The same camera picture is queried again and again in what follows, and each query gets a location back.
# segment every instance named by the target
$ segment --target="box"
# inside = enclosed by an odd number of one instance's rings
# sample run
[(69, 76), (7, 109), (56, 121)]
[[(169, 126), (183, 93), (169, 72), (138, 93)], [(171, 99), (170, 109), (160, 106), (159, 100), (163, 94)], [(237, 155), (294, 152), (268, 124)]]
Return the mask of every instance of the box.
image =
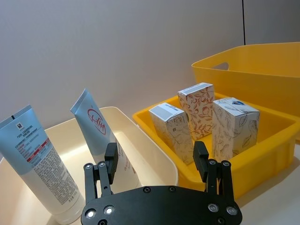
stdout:
[(168, 103), (149, 110), (157, 135), (185, 163), (193, 162), (193, 141), (186, 113)]
[(213, 102), (212, 153), (229, 160), (256, 144), (259, 111), (233, 97)]
[(198, 140), (211, 134), (214, 86), (209, 83), (199, 83), (179, 91), (178, 97), (182, 109), (187, 113), (193, 139)]

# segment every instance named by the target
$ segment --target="product box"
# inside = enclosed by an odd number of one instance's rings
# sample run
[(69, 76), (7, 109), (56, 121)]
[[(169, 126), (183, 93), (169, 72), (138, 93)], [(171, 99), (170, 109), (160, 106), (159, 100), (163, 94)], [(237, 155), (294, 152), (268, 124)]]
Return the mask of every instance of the product box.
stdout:
[(256, 144), (259, 111), (236, 98), (213, 102), (212, 153), (217, 161), (229, 160)]
[(214, 86), (199, 83), (178, 92), (180, 105), (187, 113), (188, 125), (194, 140), (211, 134)]
[(193, 141), (188, 128), (186, 113), (168, 103), (149, 110), (157, 135), (182, 159), (193, 162)]

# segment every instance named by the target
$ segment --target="cream tube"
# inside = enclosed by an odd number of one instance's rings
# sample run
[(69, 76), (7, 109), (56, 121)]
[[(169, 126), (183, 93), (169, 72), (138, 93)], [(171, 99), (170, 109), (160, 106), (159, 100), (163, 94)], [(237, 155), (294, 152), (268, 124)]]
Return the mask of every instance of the cream tube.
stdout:
[(81, 216), (84, 199), (30, 105), (0, 123), (0, 152), (59, 224)]
[[(116, 142), (116, 138), (86, 89), (71, 108), (71, 112), (75, 115), (95, 163), (104, 161), (108, 143)], [(119, 160), (112, 184), (114, 193), (131, 190), (141, 185), (121, 145), (117, 144)]]

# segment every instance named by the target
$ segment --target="yellow plastic bin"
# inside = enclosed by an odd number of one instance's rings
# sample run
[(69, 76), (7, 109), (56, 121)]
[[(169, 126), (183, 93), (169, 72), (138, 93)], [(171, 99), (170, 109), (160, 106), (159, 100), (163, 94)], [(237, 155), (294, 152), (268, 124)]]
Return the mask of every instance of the yellow plastic bin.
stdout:
[(300, 42), (235, 47), (192, 67), (218, 93), (300, 117)]
[[(216, 99), (226, 97), (217, 93), (215, 93), (215, 96)], [(177, 96), (164, 102), (180, 108)], [(261, 112), (261, 118), (258, 130), (258, 143), (230, 160), (232, 163), (233, 189), (236, 198), (291, 164), (294, 156), (295, 138), (300, 132), (300, 118), (258, 105), (247, 104), (258, 109)], [(158, 137), (148, 112), (154, 106), (152, 105), (136, 112), (133, 115), (134, 120), (176, 164), (179, 173), (179, 185), (204, 190), (205, 185), (200, 179), (195, 164), (185, 165)], [(202, 138), (201, 141), (205, 143), (209, 153), (211, 153), (211, 135)]]

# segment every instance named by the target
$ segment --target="screw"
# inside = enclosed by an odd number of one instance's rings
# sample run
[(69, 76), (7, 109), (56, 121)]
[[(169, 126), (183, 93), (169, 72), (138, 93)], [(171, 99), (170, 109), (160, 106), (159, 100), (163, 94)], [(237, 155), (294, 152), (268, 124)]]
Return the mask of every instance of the screw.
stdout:
[(108, 205), (104, 208), (104, 213), (109, 215), (112, 214), (114, 211), (114, 207), (112, 205)]
[(229, 164), (229, 162), (223, 162), (223, 165), (224, 166), (229, 166), (230, 164)]
[(210, 164), (214, 165), (214, 164), (216, 164), (216, 161), (215, 160), (210, 160)]
[(217, 223), (220, 224), (220, 225), (224, 225), (225, 220), (222, 217), (220, 217), (220, 218), (217, 219)]
[(208, 209), (211, 211), (211, 212), (218, 212), (219, 211), (219, 207), (214, 204), (214, 203), (211, 203), (208, 205)]
[(95, 216), (96, 214), (96, 211), (95, 210), (88, 210), (86, 213), (85, 213), (85, 217), (87, 219), (91, 219)]
[(232, 206), (228, 206), (226, 208), (226, 211), (232, 216), (235, 216), (236, 214), (238, 214), (238, 211)]
[(170, 186), (170, 187), (169, 187), (169, 191), (170, 191), (170, 192), (175, 192), (175, 191), (176, 191), (176, 187)]
[(99, 225), (107, 225), (107, 220), (106, 219), (101, 219), (99, 222)]
[(145, 193), (150, 193), (151, 188), (150, 187), (144, 187), (142, 191), (145, 192)]
[(103, 167), (103, 166), (105, 166), (105, 165), (106, 165), (105, 162), (100, 162), (100, 163), (99, 163), (99, 166), (100, 166), (100, 167)]

